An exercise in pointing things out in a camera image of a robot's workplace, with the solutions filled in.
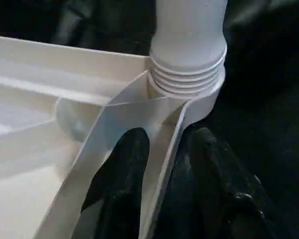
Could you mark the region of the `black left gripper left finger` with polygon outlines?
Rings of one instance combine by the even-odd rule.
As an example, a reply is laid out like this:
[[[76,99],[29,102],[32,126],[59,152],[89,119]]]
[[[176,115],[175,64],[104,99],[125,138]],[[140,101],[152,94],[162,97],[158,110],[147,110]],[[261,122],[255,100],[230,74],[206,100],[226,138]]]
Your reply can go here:
[[[81,238],[137,239],[149,157],[146,131],[126,131],[94,175],[81,208]]]

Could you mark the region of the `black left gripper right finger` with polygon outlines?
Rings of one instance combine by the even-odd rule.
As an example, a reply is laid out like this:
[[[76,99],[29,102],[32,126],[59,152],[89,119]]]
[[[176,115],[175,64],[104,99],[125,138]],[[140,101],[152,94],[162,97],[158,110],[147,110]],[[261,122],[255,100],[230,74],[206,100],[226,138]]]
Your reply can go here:
[[[179,227],[183,239],[270,239],[267,198],[231,147],[206,127],[188,139],[193,196]]]

